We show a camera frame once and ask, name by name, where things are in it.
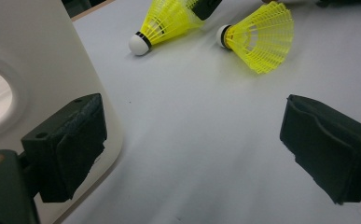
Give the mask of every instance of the black band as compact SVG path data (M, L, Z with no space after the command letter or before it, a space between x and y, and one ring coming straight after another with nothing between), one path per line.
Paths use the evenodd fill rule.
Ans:
M151 45L151 42L148 40L147 36L142 34L140 31L138 31L136 34L139 35L140 38L142 38L146 42L146 44L148 45L148 48L151 49L152 45Z
M223 31L221 32L221 44L226 48L226 49L230 49L227 44L226 44L226 40L224 39L225 35L226 35L226 31L230 28L230 25L226 26L226 28L223 29Z

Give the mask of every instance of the shuttlecock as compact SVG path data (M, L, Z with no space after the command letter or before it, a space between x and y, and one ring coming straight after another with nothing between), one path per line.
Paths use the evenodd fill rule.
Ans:
M131 52L147 53L153 45L203 25L191 10L198 0L153 0L139 32L129 42Z
M294 35L291 12L270 2L235 25L222 26L217 43L232 49L257 73L269 73L285 60Z

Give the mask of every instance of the black object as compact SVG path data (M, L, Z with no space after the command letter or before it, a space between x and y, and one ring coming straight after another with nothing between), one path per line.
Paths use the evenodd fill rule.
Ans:
M35 203L26 187L17 153L0 150L0 223L39 222Z
M191 10L198 18L205 21L212 15L220 3L221 0L199 0L195 3Z
M107 138L99 93L75 99L22 139L24 152L0 150L0 223L34 224L44 203L72 199Z
M280 139L334 203L361 201L361 123L290 95Z
M360 4L361 0L320 0L316 3L319 7L328 7L330 4L334 5L350 5Z

